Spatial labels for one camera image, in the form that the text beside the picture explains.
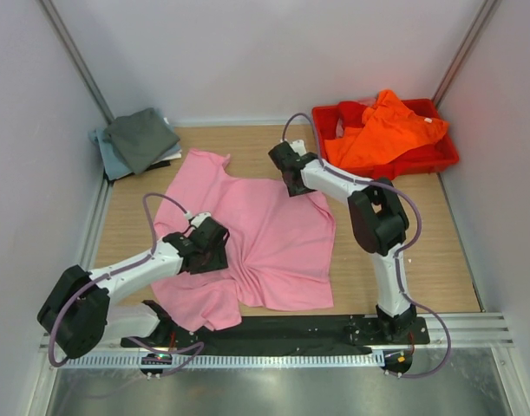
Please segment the pink t-shirt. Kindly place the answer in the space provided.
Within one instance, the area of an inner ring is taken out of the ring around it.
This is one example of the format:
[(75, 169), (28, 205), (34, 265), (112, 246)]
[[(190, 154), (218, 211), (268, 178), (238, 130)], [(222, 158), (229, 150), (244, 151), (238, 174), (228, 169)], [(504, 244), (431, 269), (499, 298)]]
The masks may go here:
[(158, 303), (189, 331), (240, 324), (240, 305), (289, 312), (332, 307), (336, 224), (324, 195), (292, 198), (280, 180), (229, 175), (229, 162), (191, 150), (166, 191), (230, 231), (227, 269), (161, 279), (152, 285)]

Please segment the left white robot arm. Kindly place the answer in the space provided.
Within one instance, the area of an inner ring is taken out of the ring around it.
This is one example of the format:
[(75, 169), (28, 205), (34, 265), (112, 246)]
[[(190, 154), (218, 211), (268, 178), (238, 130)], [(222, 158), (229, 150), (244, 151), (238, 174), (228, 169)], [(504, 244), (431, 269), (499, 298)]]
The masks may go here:
[(37, 315), (49, 334), (49, 355), (60, 348), (65, 360), (78, 359), (106, 341), (167, 346), (175, 325), (163, 307), (149, 300), (133, 307), (119, 303), (164, 278), (226, 269), (229, 237), (224, 225), (203, 212), (190, 219), (186, 231), (160, 237), (127, 260), (94, 270), (67, 268)]

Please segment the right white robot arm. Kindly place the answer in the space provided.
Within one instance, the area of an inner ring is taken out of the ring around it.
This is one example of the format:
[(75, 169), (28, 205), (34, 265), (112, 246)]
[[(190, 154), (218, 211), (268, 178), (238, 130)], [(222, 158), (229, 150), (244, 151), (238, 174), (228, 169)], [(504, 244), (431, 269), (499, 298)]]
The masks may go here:
[(409, 219), (392, 183), (344, 172), (315, 153), (298, 153), (286, 141), (269, 156), (290, 196), (322, 192), (347, 206), (354, 238), (371, 255), (375, 271), (378, 333), (386, 342), (399, 342), (416, 319), (416, 306), (407, 293), (402, 261)]

